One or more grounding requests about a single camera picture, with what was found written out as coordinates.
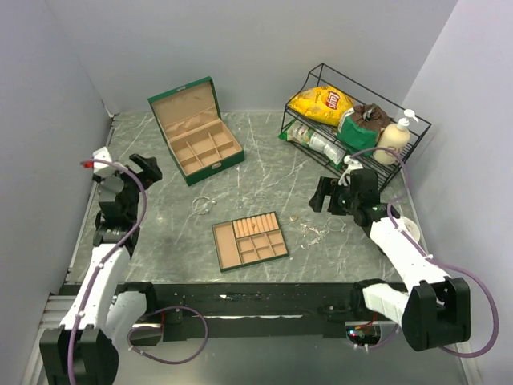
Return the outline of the green jewelry tray insert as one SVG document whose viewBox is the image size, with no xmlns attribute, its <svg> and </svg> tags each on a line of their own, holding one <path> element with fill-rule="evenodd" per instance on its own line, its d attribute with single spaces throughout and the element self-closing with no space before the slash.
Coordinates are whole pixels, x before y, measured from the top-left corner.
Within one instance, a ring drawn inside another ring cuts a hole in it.
<svg viewBox="0 0 513 385">
<path fill-rule="evenodd" d="M 212 233 L 221 272 L 289 256 L 275 211 L 214 224 Z"/>
</svg>

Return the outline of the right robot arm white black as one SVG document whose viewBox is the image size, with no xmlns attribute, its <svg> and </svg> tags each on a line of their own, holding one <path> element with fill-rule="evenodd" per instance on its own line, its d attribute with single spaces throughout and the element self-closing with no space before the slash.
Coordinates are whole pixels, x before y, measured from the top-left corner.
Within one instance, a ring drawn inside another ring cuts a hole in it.
<svg viewBox="0 0 513 385">
<path fill-rule="evenodd" d="M 380 279 L 354 284 L 350 309 L 356 318 L 366 320 L 375 313 L 385 316 L 402 328 L 415 351 L 470 338 L 470 287 L 421 255 L 409 240 L 400 213 L 381 201 L 374 170 L 353 170 L 342 180 L 321 177 L 309 206 L 319 213 L 324 205 L 333 215 L 351 216 L 389 259 L 406 287 L 396 290 Z"/>
</svg>

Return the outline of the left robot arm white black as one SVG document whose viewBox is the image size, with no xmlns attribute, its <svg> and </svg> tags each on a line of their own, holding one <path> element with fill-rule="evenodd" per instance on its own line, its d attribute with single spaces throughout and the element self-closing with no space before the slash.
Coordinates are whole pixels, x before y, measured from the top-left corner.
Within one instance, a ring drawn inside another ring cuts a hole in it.
<svg viewBox="0 0 513 385">
<path fill-rule="evenodd" d="M 150 322 L 159 312 L 150 283 L 118 287 L 139 240 L 147 211 L 146 191 L 162 178 L 154 157 L 137 153 L 130 160 L 139 167 L 113 161 L 100 148 L 82 161 L 98 185 L 99 211 L 91 260 L 75 300 L 54 329 L 39 342 L 43 369 L 50 384 L 112 384 L 119 368 L 119 352 L 139 320 Z"/>
</svg>

